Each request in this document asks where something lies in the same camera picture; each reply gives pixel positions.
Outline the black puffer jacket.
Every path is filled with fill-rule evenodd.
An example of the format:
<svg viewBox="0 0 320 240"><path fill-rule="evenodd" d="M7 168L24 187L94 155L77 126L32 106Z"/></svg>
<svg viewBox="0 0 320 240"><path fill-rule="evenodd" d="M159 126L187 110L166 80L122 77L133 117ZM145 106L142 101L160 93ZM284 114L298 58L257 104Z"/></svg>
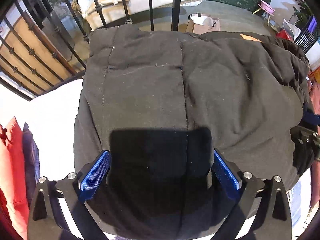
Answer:
<svg viewBox="0 0 320 240"><path fill-rule="evenodd" d="M308 71L299 46L273 36L134 25L91 32L74 165L111 152L87 203L101 230L131 239L214 234L234 204L211 172L214 149L290 190L313 159L290 134L309 104Z"/></svg>

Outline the navy blue garment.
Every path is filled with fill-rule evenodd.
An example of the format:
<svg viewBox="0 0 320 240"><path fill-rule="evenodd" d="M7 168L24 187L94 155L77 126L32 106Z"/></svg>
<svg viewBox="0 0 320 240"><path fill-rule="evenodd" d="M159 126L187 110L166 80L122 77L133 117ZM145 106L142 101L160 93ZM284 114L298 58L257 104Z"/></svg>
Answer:
<svg viewBox="0 0 320 240"><path fill-rule="evenodd" d="M36 184L40 178L40 159L39 149L26 122L22 131L22 148L24 154L26 196L28 206L30 206Z"/></svg>

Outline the orange red jacket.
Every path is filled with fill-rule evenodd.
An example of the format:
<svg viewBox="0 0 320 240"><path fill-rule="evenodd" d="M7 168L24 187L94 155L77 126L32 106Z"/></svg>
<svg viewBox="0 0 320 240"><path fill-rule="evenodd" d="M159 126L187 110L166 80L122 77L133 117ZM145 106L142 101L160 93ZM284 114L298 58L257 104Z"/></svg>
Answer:
<svg viewBox="0 0 320 240"><path fill-rule="evenodd" d="M1 127L1 205L21 239L27 239L29 206L25 185L22 131L13 117Z"/></svg>

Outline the small potted green plant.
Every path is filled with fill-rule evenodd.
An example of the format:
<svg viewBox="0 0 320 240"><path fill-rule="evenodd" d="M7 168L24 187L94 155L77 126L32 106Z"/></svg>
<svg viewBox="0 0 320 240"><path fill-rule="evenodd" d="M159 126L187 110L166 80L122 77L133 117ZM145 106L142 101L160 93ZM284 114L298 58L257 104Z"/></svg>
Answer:
<svg viewBox="0 0 320 240"><path fill-rule="evenodd" d="M311 11L310 7L305 3L298 3L299 9L293 7L294 14L297 16L298 20L296 21L295 25L299 29L303 29L303 27L308 23L310 18L313 16L313 12Z"/></svg>

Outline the pink round stool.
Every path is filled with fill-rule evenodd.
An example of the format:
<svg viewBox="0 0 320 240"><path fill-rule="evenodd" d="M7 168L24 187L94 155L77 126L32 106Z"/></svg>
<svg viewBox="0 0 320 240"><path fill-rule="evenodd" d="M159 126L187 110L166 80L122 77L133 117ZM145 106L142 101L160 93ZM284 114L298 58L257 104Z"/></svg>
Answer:
<svg viewBox="0 0 320 240"><path fill-rule="evenodd" d="M267 14L267 25L270 24L270 18L271 16L273 16L273 13L275 12L275 10L265 1L261 0L260 3L258 4L259 8L252 12L252 14L256 14L257 12L263 10L266 14Z"/></svg>

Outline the brown paper shopping bag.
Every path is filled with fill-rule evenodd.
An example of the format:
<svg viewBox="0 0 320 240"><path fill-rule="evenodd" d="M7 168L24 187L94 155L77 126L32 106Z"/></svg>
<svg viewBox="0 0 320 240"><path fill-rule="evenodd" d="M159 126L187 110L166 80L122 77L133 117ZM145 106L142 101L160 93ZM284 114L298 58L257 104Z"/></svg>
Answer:
<svg viewBox="0 0 320 240"><path fill-rule="evenodd" d="M212 31L220 31L220 19L210 15L194 13L188 16L186 33L204 34Z"/></svg>

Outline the black metal bed frame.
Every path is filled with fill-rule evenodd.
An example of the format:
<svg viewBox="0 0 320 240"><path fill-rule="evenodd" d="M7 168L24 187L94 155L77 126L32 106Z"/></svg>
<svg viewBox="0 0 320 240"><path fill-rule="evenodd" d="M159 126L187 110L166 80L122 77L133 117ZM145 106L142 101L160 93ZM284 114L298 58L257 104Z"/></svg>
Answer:
<svg viewBox="0 0 320 240"><path fill-rule="evenodd" d="M1 85L27 101L80 77L69 64L84 59L49 0L6 0L1 5Z"/></svg>

